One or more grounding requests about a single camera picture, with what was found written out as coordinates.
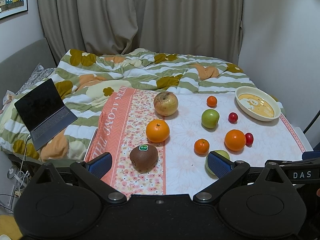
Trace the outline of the green striped floral duvet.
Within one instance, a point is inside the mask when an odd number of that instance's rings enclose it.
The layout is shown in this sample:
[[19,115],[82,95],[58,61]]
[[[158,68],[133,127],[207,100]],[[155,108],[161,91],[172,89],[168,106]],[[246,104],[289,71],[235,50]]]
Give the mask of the green striped floral duvet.
[[1,151],[46,161],[84,159],[104,104],[121,86],[176,94],[221,94],[253,81],[237,65],[198,55],[138,48],[125,55],[95,55],[71,49],[52,72],[63,103],[77,120],[36,150],[13,103],[1,114]]

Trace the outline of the pink floral table cloth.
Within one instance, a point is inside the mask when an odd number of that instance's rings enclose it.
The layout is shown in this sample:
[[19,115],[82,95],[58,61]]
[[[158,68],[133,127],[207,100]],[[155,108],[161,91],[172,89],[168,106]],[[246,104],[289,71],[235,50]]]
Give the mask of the pink floral table cloth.
[[[229,151],[230,159],[244,160],[252,166],[263,166],[268,159],[300,160],[305,147],[284,116],[271,122],[260,122],[241,111],[233,93],[217,96],[220,118],[215,129],[202,126],[201,116],[207,109],[206,94],[178,95],[178,110],[165,118],[170,128],[168,139],[156,145],[158,161],[149,172],[136,171],[130,152],[148,142],[146,126],[158,119],[153,107],[154,91],[121,87],[105,103],[100,115],[98,131],[85,156],[90,161],[109,152],[112,167],[103,181],[126,196],[132,194],[194,195],[216,180],[205,168],[205,157],[194,152],[194,143],[206,139],[210,150],[224,150],[225,135],[232,129],[252,133],[251,147]],[[238,122],[228,121],[230,113],[238,115]]]

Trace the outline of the small green apple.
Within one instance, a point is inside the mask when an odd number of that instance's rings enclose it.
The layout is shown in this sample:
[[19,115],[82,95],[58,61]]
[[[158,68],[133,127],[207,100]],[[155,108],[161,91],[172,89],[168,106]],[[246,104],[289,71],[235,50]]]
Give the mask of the small green apple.
[[217,178],[221,178],[232,170],[231,166],[224,161],[230,160],[229,154],[224,150],[215,150],[208,153],[205,167],[207,171]]

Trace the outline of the grey sofa backrest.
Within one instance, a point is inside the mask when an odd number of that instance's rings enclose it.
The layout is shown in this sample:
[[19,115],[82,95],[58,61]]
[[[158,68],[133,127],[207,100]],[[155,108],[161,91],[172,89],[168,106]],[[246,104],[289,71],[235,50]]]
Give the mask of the grey sofa backrest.
[[1,62],[1,98],[7,90],[17,92],[38,64],[45,69],[57,66],[46,38],[24,47]]

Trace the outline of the brown kiwi with sticker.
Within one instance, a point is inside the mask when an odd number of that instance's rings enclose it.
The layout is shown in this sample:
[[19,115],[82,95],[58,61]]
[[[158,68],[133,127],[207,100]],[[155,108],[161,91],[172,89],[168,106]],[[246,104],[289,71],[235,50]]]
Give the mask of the brown kiwi with sticker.
[[135,147],[129,155],[133,168],[139,173],[149,172],[158,161],[158,150],[150,144]]

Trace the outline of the open dark laptop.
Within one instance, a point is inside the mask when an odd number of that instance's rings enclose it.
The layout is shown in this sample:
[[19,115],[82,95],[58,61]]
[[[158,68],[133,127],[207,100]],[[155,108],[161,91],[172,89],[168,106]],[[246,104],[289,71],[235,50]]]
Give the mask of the open dark laptop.
[[37,151],[77,120],[77,116],[63,103],[52,79],[18,99],[15,108]]

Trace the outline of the beige curtain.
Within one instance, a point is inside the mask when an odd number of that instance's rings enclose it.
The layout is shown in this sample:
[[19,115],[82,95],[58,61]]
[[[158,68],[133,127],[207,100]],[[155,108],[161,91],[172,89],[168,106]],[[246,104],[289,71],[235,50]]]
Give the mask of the beige curtain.
[[244,0],[37,0],[56,61],[79,49],[96,55],[157,53],[237,63]]

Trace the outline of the yellow red apple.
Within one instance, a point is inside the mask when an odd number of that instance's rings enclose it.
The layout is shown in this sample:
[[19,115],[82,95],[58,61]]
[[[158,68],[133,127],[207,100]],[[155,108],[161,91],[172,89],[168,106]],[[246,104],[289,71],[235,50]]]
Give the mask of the yellow red apple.
[[161,92],[155,96],[153,106],[159,115],[170,116],[178,109],[178,98],[172,92]]

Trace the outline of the cream oval cartoon dish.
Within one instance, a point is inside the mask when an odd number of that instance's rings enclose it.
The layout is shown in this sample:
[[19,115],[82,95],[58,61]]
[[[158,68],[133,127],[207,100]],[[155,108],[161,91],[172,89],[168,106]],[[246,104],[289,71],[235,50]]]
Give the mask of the cream oval cartoon dish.
[[280,107],[274,98],[257,88],[239,87],[235,91],[235,99],[238,106],[256,120],[270,122],[281,115]]

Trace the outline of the red cherry tomato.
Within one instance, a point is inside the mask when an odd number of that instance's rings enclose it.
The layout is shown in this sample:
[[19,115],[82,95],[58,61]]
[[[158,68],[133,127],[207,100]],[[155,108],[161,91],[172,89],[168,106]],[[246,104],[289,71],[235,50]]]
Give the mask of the red cherry tomato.
[[246,146],[251,147],[253,145],[254,137],[252,133],[246,133]]
[[230,113],[229,116],[228,116],[228,121],[231,123],[231,124],[236,124],[238,122],[238,115],[234,112]]

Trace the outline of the large orange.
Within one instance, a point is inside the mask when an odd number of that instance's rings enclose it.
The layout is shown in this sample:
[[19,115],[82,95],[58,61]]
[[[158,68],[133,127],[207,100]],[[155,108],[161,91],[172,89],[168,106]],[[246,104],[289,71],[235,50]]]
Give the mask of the large orange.
[[166,141],[169,135],[170,128],[164,120],[152,120],[146,126],[146,137],[151,142],[159,143]]
[[232,129],[226,133],[224,143],[231,151],[241,151],[246,144],[245,134],[238,129]]

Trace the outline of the large green apple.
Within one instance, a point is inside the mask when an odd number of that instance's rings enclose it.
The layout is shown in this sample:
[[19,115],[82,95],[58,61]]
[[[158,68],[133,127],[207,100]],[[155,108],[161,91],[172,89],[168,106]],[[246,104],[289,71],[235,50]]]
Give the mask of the large green apple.
[[205,128],[214,129],[219,122],[220,115],[214,109],[207,109],[202,113],[201,123]]

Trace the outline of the small mandarin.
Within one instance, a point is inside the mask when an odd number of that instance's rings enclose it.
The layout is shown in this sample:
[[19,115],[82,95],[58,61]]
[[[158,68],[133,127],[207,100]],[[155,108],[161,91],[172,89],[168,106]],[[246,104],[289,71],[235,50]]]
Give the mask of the small mandarin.
[[215,96],[209,96],[207,98],[207,106],[216,107],[217,106],[217,98]]
[[199,139],[194,143],[194,152],[197,155],[206,155],[209,152],[210,144],[206,139]]

